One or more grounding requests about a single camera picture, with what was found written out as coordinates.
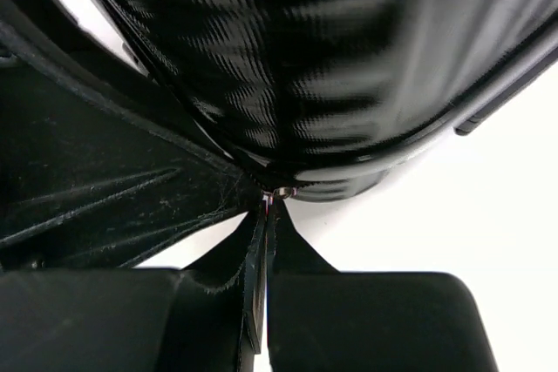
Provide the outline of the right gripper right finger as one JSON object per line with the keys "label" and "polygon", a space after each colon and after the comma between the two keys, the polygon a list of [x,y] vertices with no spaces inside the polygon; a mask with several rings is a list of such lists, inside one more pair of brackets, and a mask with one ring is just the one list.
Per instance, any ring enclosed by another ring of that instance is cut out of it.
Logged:
{"label": "right gripper right finger", "polygon": [[456,276],[341,272],[269,205],[268,349],[274,371],[494,371],[475,299]]}

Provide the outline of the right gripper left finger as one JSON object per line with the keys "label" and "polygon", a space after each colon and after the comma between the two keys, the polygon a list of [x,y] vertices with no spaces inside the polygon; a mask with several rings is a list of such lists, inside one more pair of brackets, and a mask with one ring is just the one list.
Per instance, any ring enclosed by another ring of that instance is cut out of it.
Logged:
{"label": "right gripper left finger", "polygon": [[262,348],[263,210],[188,267],[1,276],[4,371],[250,371]]}

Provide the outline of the black hard-shell suitcase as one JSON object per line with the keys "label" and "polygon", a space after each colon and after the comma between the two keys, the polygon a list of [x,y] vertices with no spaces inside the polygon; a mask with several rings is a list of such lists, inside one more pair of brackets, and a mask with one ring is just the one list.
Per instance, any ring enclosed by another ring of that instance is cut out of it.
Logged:
{"label": "black hard-shell suitcase", "polygon": [[1,268],[131,267],[282,186],[341,200],[557,58],[557,0],[1,0]]}

